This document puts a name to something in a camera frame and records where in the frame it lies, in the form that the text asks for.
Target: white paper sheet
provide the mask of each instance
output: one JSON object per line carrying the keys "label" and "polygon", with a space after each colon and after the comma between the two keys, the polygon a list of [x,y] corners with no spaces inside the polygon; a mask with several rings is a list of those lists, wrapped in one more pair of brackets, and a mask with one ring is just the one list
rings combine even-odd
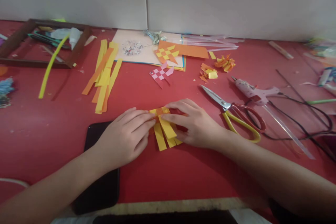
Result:
{"label": "white paper sheet", "polygon": [[[162,33],[161,36],[167,37],[168,42],[173,42],[177,44],[177,41],[181,39],[181,34],[175,33]],[[141,53],[138,55],[125,55],[123,52],[123,44],[127,41],[140,42],[143,45]],[[152,45],[152,40],[150,37],[145,35],[141,30],[123,30],[118,29],[113,41],[119,44],[119,51],[115,60],[122,58],[125,62],[136,62],[136,63],[147,63],[147,64],[159,64],[158,57],[154,53],[154,50],[158,48],[156,45]],[[183,57],[175,57],[177,64],[167,61],[168,66],[183,67]]]}

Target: scissors blade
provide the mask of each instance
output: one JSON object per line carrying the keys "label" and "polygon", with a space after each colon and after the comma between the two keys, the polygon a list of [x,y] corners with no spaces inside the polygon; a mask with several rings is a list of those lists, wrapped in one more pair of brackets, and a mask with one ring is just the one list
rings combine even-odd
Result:
{"label": "scissors blade", "polygon": [[204,89],[204,91],[219,105],[221,105],[224,109],[224,111],[228,110],[231,107],[231,103],[227,103],[224,101],[221,97],[219,97],[217,94],[215,94],[213,91],[208,89],[207,87],[201,85],[201,87]]}

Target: scissors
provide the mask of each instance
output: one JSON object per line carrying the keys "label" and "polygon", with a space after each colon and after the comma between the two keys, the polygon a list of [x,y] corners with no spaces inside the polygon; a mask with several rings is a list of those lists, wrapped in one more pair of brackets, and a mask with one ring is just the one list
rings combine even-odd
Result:
{"label": "scissors", "polygon": [[[217,102],[219,105],[222,106],[224,113],[222,114],[225,121],[227,122],[229,128],[231,131],[233,131],[234,133],[238,134],[238,132],[236,131],[236,129],[233,127],[230,118],[234,121],[236,121],[237,123],[243,125],[245,128],[247,128],[248,130],[250,130],[253,135],[254,135],[254,140],[250,140],[253,143],[258,143],[260,142],[260,133],[263,133],[266,129],[266,124],[265,121],[262,119],[262,117],[252,108],[238,104],[238,103],[228,103],[226,101],[224,101],[221,97],[219,97],[217,94],[215,94],[213,91],[211,91],[209,88],[204,87],[203,85],[201,85],[201,87],[204,89],[204,91],[215,101]],[[233,114],[231,114],[229,112],[230,108],[234,108],[236,113],[244,120],[240,120],[238,117],[234,116]],[[247,119],[247,117],[240,111],[240,110],[248,110],[250,111],[259,121],[260,123],[260,129],[258,129],[257,127],[255,127],[253,125],[253,123],[251,123],[251,121],[249,119]]]}

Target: finger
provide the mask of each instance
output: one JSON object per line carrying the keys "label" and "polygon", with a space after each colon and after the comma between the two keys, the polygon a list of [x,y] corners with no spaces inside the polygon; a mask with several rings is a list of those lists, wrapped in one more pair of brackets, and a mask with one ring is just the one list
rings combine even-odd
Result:
{"label": "finger", "polygon": [[188,135],[188,133],[183,132],[181,130],[175,130],[176,137],[178,140],[186,143],[186,144],[192,144],[192,137]]}
{"label": "finger", "polygon": [[200,106],[198,106],[194,101],[192,101],[192,100],[190,100],[190,99],[188,99],[188,98],[186,98],[186,99],[182,99],[181,100],[182,102],[185,102],[185,103],[187,103],[187,104],[189,104],[190,106],[192,106],[192,107],[194,107],[195,109],[200,109],[201,107]]}
{"label": "finger", "polygon": [[135,147],[135,149],[134,149],[135,157],[138,157],[141,154],[141,152],[143,152],[144,149],[147,147],[148,135],[149,135],[149,133],[147,132],[146,135],[144,135],[144,137],[140,140],[140,142]]}
{"label": "finger", "polygon": [[133,110],[128,112],[127,114],[125,114],[125,116],[123,118],[120,119],[120,123],[122,125],[128,123],[129,121],[131,121],[132,119],[134,119],[135,117],[141,115],[141,114],[148,114],[147,110]]}
{"label": "finger", "polygon": [[181,131],[181,130],[175,130],[175,133],[176,133],[176,138],[182,142],[184,142],[188,136],[187,133]]}
{"label": "finger", "polygon": [[166,105],[167,108],[172,108],[172,109],[179,109],[181,110],[183,113],[186,113],[188,115],[191,115],[193,114],[194,112],[196,112],[196,109],[192,106],[190,106],[189,104],[183,102],[183,101],[175,101],[175,102],[171,102],[171,103],[168,103]]}
{"label": "finger", "polygon": [[142,124],[149,121],[150,119],[153,119],[154,117],[155,117],[155,114],[151,114],[151,113],[141,114],[133,118],[128,123],[126,123],[125,126],[128,128],[130,132],[133,132],[134,130],[139,128]]}
{"label": "finger", "polygon": [[186,117],[184,115],[177,115],[177,114],[162,114],[161,118],[169,121],[171,123],[175,123],[177,125],[181,125],[183,127],[188,128],[190,126],[190,117]]}
{"label": "finger", "polygon": [[121,118],[123,118],[128,112],[131,112],[133,110],[136,110],[137,108],[136,107],[133,107],[133,108],[129,108],[128,110],[126,110],[124,113],[122,113],[120,116],[118,116],[114,122],[118,122],[120,121]]}
{"label": "finger", "polygon": [[133,131],[132,134],[134,134],[135,136],[139,136],[139,138],[136,138],[136,139],[142,139],[148,133],[149,129],[154,126],[155,123],[156,123],[155,120],[147,121],[147,122],[143,123],[135,131]]}

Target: yellow straw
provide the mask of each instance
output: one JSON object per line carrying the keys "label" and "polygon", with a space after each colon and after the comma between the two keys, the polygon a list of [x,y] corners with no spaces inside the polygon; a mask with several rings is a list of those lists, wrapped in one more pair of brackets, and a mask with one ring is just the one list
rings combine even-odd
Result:
{"label": "yellow straw", "polygon": [[54,54],[52,55],[50,61],[49,61],[49,64],[47,66],[47,70],[45,71],[46,73],[44,74],[44,77],[43,77],[43,81],[42,81],[42,85],[41,85],[41,90],[40,90],[40,94],[38,95],[38,98],[39,99],[43,99],[43,96],[44,96],[44,92],[46,90],[46,85],[47,85],[47,81],[48,81],[48,78],[49,78],[49,74],[50,74],[50,70],[51,70],[51,67],[55,61],[55,58],[57,56],[57,54],[59,53],[62,45],[66,42],[66,40],[69,38],[69,35],[68,34],[61,42],[60,44],[58,45],[56,51],[54,52]]}

